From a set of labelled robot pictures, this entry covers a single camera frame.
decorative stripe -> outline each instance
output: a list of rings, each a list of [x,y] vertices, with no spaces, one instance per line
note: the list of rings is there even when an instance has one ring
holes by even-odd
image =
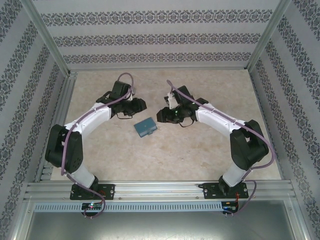
[[[22,9],[22,4],[19,0],[7,0],[0,11],[0,43],[3,42],[11,25],[16,20],[19,12]]]
[[[53,120],[54,120],[54,115],[55,115],[55,113],[56,113],[56,108],[57,108],[57,106],[58,106],[58,102],[59,102],[59,98],[60,98],[60,93],[61,93],[61,91],[62,91],[62,88],[63,88],[63,86],[64,86],[65,80],[66,80],[67,78],[68,78],[67,76],[65,76],[65,77],[63,78],[62,83],[61,83],[61,87],[60,87],[60,90],[59,90],[59,93],[58,93],[58,95],[57,95],[57,101],[56,101],[55,106],[54,106],[54,110],[53,110],[53,114],[52,114],[52,117],[51,117],[51,121],[50,121],[49,127],[48,127],[48,129],[47,129],[47,131],[46,131],[45,141],[44,141],[44,143],[43,143],[42,150],[41,150],[41,155],[40,155],[40,158],[39,158],[39,160],[38,160],[38,165],[37,165],[37,167],[36,167],[35,174],[34,174],[34,177],[33,177],[33,181],[34,181],[34,182],[35,182],[35,180],[36,180],[37,173],[38,173],[38,170],[39,170],[39,167],[40,167],[40,163],[41,163],[41,161],[42,161],[42,159],[43,159],[43,155],[44,155],[44,153],[45,153],[45,149],[46,149],[46,146],[47,146],[47,141],[46,141],[46,140],[49,138],[50,130],[51,130],[51,127],[52,127],[52,122],[53,122]]]
[[[259,33],[139,34],[54,37],[58,47],[163,45],[163,44],[256,44]]]
[[[175,52],[64,55],[67,64],[247,61],[250,52]]]
[[[264,10],[166,10],[119,12],[66,12],[41,14],[48,26],[111,24],[266,23],[273,11]]]
[[[292,26],[288,22],[286,17],[283,17],[278,25],[278,31],[280,32],[283,40],[286,43],[291,56],[294,59],[295,65],[300,70],[300,74],[309,88],[309,92],[312,98],[315,100],[315,104],[318,105],[320,110],[320,82],[319,74],[316,72],[313,63],[310,61],[307,52],[302,47],[297,34],[293,31]]]
[[[30,21],[26,30],[23,33],[19,44],[14,50],[12,58],[9,60],[7,68],[4,70],[0,80],[0,112],[6,103],[6,99],[11,92],[13,84],[16,82],[20,70],[27,58],[31,46],[33,45],[38,31],[35,25]]]
[[[255,85],[255,82],[254,82],[254,77],[253,77],[252,73],[250,73],[249,75],[250,75],[250,80],[251,80],[252,85],[253,85],[253,88],[254,88],[254,92],[255,92],[256,98],[258,99],[258,104],[259,104],[259,106],[260,106],[260,111],[261,111],[261,113],[262,113],[262,117],[263,117],[263,119],[264,119],[267,132],[269,133],[268,136],[269,136],[270,141],[271,141],[270,143],[271,143],[272,146],[273,146],[273,149],[274,149],[275,154],[276,154],[276,160],[278,160],[277,163],[278,163],[279,166],[280,166],[280,169],[279,169],[279,170],[280,170],[281,173],[282,173],[282,177],[283,177],[284,179],[287,179],[287,178],[286,178],[286,175],[285,175],[285,172],[284,172],[284,170],[283,170],[283,168],[282,168],[282,163],[279,161],[278,150],[277,150],[276,145],[274,144],[275,140],[274,140],[274,137],[272,136],[271,128],[270,128],[270,126],[269,126],[269,123],[268,123],[268,120],[267,120],[267,117],[266,117],[266,114],[265,114],[265,110],[263,109],[263,105],[262,105],[262,102],[261,102],[260,97],[259,97],[258,89],[257,89],[257,87],[256,87],[256,85]]]
[[[292,141],[292,138],[290,137],[290,132],[288,131],[287,123],[279,107],[279,103],[277,101],[275,92],[270,83],[268,74],[261,59],[258,60],[255,67],[262,82],[264,92],[267,96],[267,100],[269,102],[275,123],[277,124],[277,128],[284,146],[284,150],[286,151],[287,156],[289,158],[292,173],[298,182],[298,188],[301,191],[303,202],[306,205],[306,211],[308,212],[309,219],[313,223],[312,226],[315,228],[315,234],[318,238],[320,238],[320,213],[318,212],[318,207],[316,206],[316,199],[312,196],[313,192],[310,190],[310,184],[307,181],[305,171],[301,167],[302,163],[299,159],[299,156],[297,155],[297,150],[295,149],[295,145]]]
[[[310,26],[316,39],[320,41],[320,7],[315,0],[294,0],[295,6]]]
[[[12,151],[14,150],[13,148],[17,143],[17,139],[19,137],[23,123],[26,119],[29,107],[36,92],[43,70],[46,66],[49,55],[50,51],[47,46],[44,45],[29,77],[26,88],[23,91],[17,110],[15,111],[14,117],[12,118],[9,130],[7,131],[7,135],[4,137],[4,143],[2,144],[2,149],[0,150],[0,180],[3,179],[3,174],[5,174],[6,172],[7,165],[12,155]]]
[[[57,77],[59,75],[59,72],[60,72],[60,69],[58,65],[55,63],[51,71],[50,77],[48,79],[46,88],[44,90],[44,94],[41,98],[41,102],[40,102],[37,114],[35,116],[33,126],[31,127],[31,131],[27,139],[26,147],[24,148],[23,154],[21,156],[19,167],[14,177],[15,180],[13,181],[12,187],[10,188],[10,195],[8,196],[8,201],[4,204],[4,211],[2,212],[2,218],[0,219],[0,239],[6,239],[6,234],[10,229],[12,217],[14,216],[14,211],[17,208],[17,201],[21,193],[21,188],[23,186],[24,180],[26,179],[29,163],[32,160],[33,151],[37,144],[37,139],[38,139],[42,124],[44,122],[44,118],[46,116],[46,111],[47,111],[53,90],[55,88],[55,83],[57,82]],[[57,104],[58,104],[58,101],[55,103],[54,111],[52,113],[50,122],[53,121]]]
[[[317,174],[320,175],[320,144],[315,137],[314,131],[310,128],[308,118],[305,116],[304,108],[300,104],[298,95],[295,93],[295,89],[289,75],[283,65],[277,49],[273,42],[270,40],[265,47],[265,50],[270,58],[273,68],[276,72],[276,76],[279,78],[280,85],[288,104],[291,106],[292,114],[295,117],[300,133],[302,134],[302,139],[307,146],[308,153],[311,155],[311,160],[313,160],[313,166],[317,169]]]

robotic arm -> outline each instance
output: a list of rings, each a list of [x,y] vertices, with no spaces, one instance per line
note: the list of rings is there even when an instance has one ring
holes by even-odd
[[[194,99],[186,86],[182,86],[178,88],[178,90]],[[217,110],[203,98],[196,100],[209,109],[215,109],[215,112],[209,111],[186,99],[178,94],[177,91],[171,91],[164,99],[167,102],[168,107],[163,108],[157,113],[158,122],[180,124],[183,122],[184,118],[190,117],[192,123],[198,121],[207,124],[230,139],[231,158],[233,163],[219,179],[219,189],[225,195],[228,194],[231,188],[242,181],[247,171],[255,163],[259,162],[269,153],[268,146],[260,138],[235,124],[235,122],[238,122],[263,136],[261,128],[256,121],[250,120],[245,122],[243,120],[238,120]],[[222,117],[219,113],[228,116],[232,121]]]
[[[77,183],[97,191],[98,179],[88,171],[83,163],[83,142],[94,129],[102,123],[109,121],[118,113],[132,117],[134,114],[147,109],[144,100],[133,98],[134,91],[128,94],[130,89],[131,86],[129,84],[118,80],[114,83],[112,91],[106,92],[102,97],[97,99],[93,107],[84,115],[64,126],[54,125],[50,131],[45,159],[57,168],[62,167],[66,137],[70,129],[76,124],[68,139],[63,167],[65,173],[70,174]],[[126,94],[128,94],[127,98],[113,103]]]

floor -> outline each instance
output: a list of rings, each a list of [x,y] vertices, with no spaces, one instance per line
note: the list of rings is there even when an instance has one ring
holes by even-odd
[[[157,122],[158,130],[140,138],[134,124],[152,117],[166,107],[164,96],[170,91],[166,80],[176,87],[186,85],[190,93],[204,98],[235,118],[256,120],[267,136],[258,102],[247,70],[130,70],[137,98],[147,109],[121,120],[113,117],[84,140],[84,161],[99,180],[183,181],[218,180],[232,163],[229,139],[215,129],[195,122],[182,128]],[[79,72],[66,122],[86,112],[96,99],[110,91],[122,71]],[[128,76],[122,81],[130,83]],[[259,165],[270,160],[270,154]],[[64,180],[55,168],[51,180]],[[281,179],[277,164],[252,172],[247,179]]]

metal grille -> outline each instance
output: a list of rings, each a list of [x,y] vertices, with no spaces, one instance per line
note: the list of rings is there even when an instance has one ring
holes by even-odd
[[[75,213],[81,212],[82,203],[37,203],[36,213]],[[104,212],[212,212],[222,211],[220,201],[201,202],[108,202]]]

enclosure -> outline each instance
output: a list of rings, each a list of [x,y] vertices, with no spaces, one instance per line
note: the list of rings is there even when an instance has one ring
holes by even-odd
[[[319,4],[2,0],[0,239],[319,239]],[[70,200],[72,182],[45,160],[50,130],[88,111],[124,72],[147,109],[83,140],[88,170],[115,186],[100,220],[84,219],[88,201]],[[157,122],[166,80],[256,120],[272,144],[276,160],[246,178],[257,185],[245,182],[253,198],[239,215],[219,212],[235,199],[206,199],[198,187],[228,170],[230,140],[189,119]],[[157,130],[140,138],[134,125],[149,117]]]

